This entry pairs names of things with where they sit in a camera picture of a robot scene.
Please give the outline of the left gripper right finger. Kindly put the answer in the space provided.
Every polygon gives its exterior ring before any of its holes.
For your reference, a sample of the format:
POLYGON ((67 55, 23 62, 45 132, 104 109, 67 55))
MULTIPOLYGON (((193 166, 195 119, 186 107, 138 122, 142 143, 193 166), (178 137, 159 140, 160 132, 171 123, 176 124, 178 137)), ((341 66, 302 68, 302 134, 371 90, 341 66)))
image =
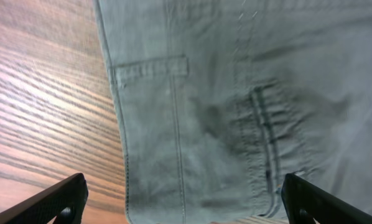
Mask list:
POLYGON ((286 174, 281 198, 290 224, 372 224, 371 215, 295 174, 286 174))

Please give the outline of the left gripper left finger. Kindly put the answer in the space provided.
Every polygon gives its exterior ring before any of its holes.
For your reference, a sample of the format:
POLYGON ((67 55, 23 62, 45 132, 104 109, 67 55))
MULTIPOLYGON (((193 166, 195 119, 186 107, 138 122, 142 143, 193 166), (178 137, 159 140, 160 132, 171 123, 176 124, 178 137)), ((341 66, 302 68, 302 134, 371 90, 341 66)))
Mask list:
POLYGON ((82 173, 76 173, 0 213, 0 224, 80 224, 88 199, 82 173))

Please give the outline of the grey shorts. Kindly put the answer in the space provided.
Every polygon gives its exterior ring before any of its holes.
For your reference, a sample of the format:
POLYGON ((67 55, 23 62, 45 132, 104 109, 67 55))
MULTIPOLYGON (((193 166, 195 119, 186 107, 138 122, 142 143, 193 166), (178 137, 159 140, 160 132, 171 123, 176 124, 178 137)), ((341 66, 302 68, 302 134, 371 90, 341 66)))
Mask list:
POLYGON ((285 218, 288 173, 372 215, 372 1, 94 8, 130 223, 285 218))

